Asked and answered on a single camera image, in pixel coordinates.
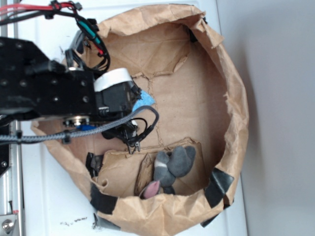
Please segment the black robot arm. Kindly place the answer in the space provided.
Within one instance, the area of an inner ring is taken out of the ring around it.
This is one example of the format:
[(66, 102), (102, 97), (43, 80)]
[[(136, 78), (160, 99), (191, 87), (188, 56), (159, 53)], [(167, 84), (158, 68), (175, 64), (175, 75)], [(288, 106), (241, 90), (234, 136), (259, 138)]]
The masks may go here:
[(144, 93), (125, 68), (103, 75), (50, 60), (31, 41), (0, 39), (0, 123), (18, 120), (62, 119), (66, 130), (46, 140), (62, 140), (101, 133), (137, 145), (135, 115), (143, 110)]

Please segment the black gripper white tape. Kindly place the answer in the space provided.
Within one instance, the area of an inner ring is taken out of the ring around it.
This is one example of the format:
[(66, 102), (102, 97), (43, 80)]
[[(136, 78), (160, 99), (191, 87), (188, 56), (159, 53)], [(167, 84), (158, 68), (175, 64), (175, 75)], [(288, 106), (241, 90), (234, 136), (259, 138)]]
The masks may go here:
[(126, 68), (104, 73), (94, 81), (97, 113), (94, 123), (115, 121), (129, 115), (141, 99), (142, 89), (133, 81)]

